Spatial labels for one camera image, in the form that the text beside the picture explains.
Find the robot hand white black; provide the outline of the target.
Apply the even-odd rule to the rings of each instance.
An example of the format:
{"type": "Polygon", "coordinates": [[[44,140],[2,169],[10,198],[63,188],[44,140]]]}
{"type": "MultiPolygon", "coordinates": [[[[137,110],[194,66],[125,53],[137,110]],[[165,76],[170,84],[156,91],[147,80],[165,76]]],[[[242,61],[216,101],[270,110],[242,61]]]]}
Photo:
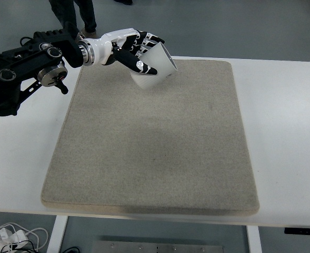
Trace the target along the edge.
{"type": "Polygon", "coordinates": [[[165,41],[147,31],[126,28],[102,35],[86,43],[91,47],[94,63],[110,65],[116,61],[136,73],[156,75],[157,70],[144,63],[140,57],[165,41]]]}

